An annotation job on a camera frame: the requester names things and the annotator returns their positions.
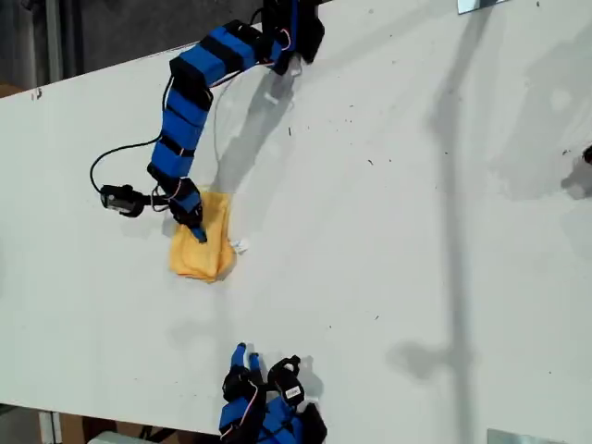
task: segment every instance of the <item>floor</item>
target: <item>floor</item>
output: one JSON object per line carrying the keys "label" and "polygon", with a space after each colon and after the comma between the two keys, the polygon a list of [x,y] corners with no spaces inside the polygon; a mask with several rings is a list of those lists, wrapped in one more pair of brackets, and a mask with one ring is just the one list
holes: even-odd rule
{"label": "floor", "polygon": [[0,415],[0,442],[40,444],[38,413],[29,409],[15,409]]}
{"label": "floor", "polygon": [[[43,0],[0,0],[0,83],[48,82]],[[233,19],[248,21],[262,0],[69,0],[80,7],[79,72],[91,72],[200,40]]]}
{"label": "floor", "polygon": [[262,3],[262,0],[84,0],[81,11],[84,70],[94,71],[196,42],[214,27],[232,19],[248,21]]}

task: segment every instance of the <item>yellow towel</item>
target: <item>yellow towel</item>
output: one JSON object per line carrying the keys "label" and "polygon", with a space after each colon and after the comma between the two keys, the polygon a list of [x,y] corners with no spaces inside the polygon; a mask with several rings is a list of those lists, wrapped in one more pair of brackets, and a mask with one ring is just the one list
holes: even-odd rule
{"label": "yellow towel", "polygon": [[203,227],[207,242],[200,243],[184,225],[179,225],[170,249],[170,268],[178,275],[214,282],[234,262],[228,241],[229,197],[220,192],[202,192]]}

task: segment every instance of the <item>white tabletop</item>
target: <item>white tabletop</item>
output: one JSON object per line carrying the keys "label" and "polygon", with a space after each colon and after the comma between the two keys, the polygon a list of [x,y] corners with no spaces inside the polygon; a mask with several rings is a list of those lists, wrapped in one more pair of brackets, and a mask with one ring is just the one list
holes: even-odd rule
{"label": "white tabletop", "polygon": [[[215,432],[243,340],[304,358],[329,443],[589,444],[592,205],[561,183],[592,3],[537,3],[339,0],[302,75],[218,88],[192,176],[236,192],[251,248],[215,285],[168,270],[169,216],[88,180],[158,133],[177,51],[0,101],[0,402]],[[149,191],[151,151],[97,180]]]}

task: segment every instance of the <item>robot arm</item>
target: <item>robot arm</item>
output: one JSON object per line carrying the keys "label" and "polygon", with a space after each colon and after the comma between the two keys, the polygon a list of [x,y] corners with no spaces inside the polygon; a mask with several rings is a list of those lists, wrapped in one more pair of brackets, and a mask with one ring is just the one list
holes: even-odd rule
{"label": "robot arm", "polygon": [[[257,353],[244,365],[246,346],[241,343],[232,354],[230,371],[222,391],[228,402],[220,415],[222,444],[322,444],[327,426],[314,403],[304,399],[298,380],[298,356],[282,359],[267,374],[264,383]],[[275,392],[267,401],[267,392]]]}
{"label": "robot arm", "polygon": [[325,35],[317,4],[318,0],[264,0],[263,31],[233,20],[171,60],[162,130],[148,166],[165,196],[145,196],[130,185],[106,185],[100,190],[104,207],[136,217],[147,204],[168,205],[180,224],[206,242],[201,195],[188,175],[212,105],[210,89],[259,65],[283,75],[296,53],[312,63]]}

